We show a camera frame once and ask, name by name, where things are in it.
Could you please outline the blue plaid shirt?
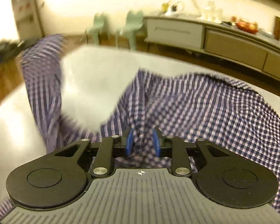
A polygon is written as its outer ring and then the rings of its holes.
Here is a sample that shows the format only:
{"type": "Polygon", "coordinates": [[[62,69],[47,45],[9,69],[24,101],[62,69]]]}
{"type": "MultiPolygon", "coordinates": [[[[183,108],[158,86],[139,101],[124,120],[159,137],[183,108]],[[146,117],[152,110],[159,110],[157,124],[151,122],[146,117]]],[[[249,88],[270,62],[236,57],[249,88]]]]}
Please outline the blue plaid shirt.
{"type": "Polygon", "coordinates": [[[79,138],[95,141],[130,126],[136,140],[132,155],[116,163],[167,167],[170,159],[157,157],[153,150],[153,127],[186,141],[204,136],[273,171],[279,185],[273,208],[280,213],[280,116],[259,93],[240,81],[208,74],[164,77],[140,70],[107,122],[92,133],[61,110],[62,46],[60,35],[50,35],[0,64],[4,97],[25,83],[48,152],[79,138]]]}

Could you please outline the white door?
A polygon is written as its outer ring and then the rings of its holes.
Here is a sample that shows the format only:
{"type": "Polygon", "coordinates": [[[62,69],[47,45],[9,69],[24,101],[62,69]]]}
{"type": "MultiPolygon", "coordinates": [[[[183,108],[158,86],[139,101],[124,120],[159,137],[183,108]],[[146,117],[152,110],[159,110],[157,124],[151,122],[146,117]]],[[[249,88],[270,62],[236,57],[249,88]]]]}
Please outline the white door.
{"type": "Polygon", "coordinates": [[[11,0],[16,29],[20,39],[42,38],[36,0],[11,0]]]}

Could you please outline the left green plastic chair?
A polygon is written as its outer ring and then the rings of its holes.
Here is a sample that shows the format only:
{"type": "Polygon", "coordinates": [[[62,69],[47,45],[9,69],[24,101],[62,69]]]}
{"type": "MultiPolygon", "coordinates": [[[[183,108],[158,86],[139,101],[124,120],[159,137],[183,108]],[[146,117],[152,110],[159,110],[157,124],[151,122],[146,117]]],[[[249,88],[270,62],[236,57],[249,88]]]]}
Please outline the left green plastic chair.
{"type": "Polygon", "coordinates": [[[85,41],[88,44],[91,38],[95,45],[100,43],[100,34],[106,32],[107,29],[107,15],[106,13],[96,13],[92,27],[85,29],[85,41]]]}

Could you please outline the green plastic chair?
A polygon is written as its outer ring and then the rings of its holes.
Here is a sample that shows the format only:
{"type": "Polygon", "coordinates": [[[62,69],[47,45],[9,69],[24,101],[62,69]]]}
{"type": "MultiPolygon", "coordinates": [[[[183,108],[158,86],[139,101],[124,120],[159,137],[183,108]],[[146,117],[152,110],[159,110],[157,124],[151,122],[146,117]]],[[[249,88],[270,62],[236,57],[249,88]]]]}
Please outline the green plastic chair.
{"type": "Polygon", "coordinates": [[[88,44],[91,38],[95,45],[100,43],[100,34],[106,32],[107,29],[107,15],[106,13],[96,13],[92,27],[85,29],[85,41],[88,44]]]}
{"type": "Polygon", "coordinates": [[[129,49],[136,51],[136,34],[142,29],[144,25],[144,13],[142,10],[134,12],[130,10],[126,15],[125,26],[118,29],[115,33],[115,45],[119,47],[119,37],[124,36],[128,39],[129,49]]]}

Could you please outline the long grey sideboard cabinet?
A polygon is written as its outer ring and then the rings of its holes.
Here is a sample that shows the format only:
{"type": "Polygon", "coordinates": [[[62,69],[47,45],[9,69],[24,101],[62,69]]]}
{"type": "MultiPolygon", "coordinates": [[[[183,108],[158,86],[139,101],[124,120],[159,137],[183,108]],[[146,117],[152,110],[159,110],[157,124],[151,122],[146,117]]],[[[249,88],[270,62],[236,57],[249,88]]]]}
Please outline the long grey sideboard cabinet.
{"type": "Polygon", "coordinates": [[[212,55],[241,64],[280,81],[280,43],[194,16],[145,17],[148,43],[212,55]]]}

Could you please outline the right green plastic chair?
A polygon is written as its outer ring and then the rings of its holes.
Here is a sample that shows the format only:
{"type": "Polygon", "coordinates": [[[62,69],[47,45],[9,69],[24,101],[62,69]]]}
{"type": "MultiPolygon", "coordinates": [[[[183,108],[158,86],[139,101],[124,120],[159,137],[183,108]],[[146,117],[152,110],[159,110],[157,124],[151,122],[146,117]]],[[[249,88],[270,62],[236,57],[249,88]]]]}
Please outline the right green plastic chair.
{"type": "Polygon", "coordinates": [[[144,13],[142,10],[134,12],[130,10],[126,15],[125,26],[118,29],[115,33],[115,45],[119,47],[119,37],[124,36],[128,39],[129,49],[136,51],[136,34],[142,29],[144,25],[144,13]]]}

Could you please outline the clear glass cups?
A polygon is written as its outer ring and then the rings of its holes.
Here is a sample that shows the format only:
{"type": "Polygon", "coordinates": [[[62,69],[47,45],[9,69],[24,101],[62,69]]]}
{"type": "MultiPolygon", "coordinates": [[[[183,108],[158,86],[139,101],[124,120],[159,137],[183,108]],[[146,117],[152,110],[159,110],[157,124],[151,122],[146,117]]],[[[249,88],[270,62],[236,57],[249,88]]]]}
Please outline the clear glass cups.
{"type": "Polygon", "coordinates": [[[214,23],[221,23],[223,18],[223,9],[217,7],[214,1],[208,1],[207,5],[201,9],[198,19],[214,23]]]}

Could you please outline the red fruit bowl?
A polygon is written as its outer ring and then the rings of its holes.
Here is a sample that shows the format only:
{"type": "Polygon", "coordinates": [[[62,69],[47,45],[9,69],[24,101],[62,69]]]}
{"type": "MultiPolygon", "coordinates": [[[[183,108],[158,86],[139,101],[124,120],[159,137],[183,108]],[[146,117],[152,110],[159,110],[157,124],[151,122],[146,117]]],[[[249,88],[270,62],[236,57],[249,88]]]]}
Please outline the red fruit bowl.
{"type": "Polygon", "coordinates": [[[247,20],[240,19],[235,24],[238,29],[247,33],[256,34],[258,32],[258,24],[256,22],[248,22],[247,20]]]}

